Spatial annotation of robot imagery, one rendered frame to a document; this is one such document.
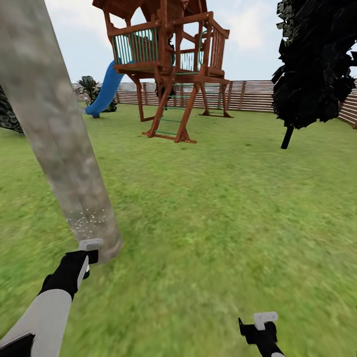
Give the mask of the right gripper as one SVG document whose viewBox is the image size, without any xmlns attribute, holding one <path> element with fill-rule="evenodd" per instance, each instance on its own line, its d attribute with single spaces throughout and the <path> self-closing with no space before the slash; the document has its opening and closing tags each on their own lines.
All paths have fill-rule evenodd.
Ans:
<svg viewBox="0 0 357 357">
<path fill-rule="evenodd" d="M 272 322 L 265 322 L 264 327 L 264 330 L 258 331 L 254 324 L 243 325 L 242 323 L 239 323 L 240 334 L 246 337 L 248 344 L 256 344 L 257 347 L 259 347 L 263 338 L 270 339 L 274 343 L 278 341 L 275 325 Z"/>
</svg>

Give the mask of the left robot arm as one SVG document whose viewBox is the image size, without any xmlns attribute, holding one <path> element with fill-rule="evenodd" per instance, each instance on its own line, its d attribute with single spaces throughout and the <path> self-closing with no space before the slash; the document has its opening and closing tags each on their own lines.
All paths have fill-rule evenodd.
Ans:
<svg viewBox="0 0 357 357">
<path fill-rule="evenodd" d="M 80 251 L 66 253 L 29 308 L 0 339 L 0 357 L 58 357 L 71 301 L 88 265 L 99 259 L 99 250 L 88 247 L 103 243 L 101 238 L 80 240 Z"/>
</svg>

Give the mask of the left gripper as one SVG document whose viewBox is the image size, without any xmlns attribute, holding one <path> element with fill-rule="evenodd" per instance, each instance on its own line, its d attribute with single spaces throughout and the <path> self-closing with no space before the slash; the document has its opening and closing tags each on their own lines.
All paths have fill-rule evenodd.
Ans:
<svg viewBox="0 0 357 357">
<path fill-rule="evenodd" d="M 88 255 L 88 264 L 95 264 L 99 259 L 99 250 L 91 250 L 90 252 L 84 251 L 84 256 Z"/>
</svg>

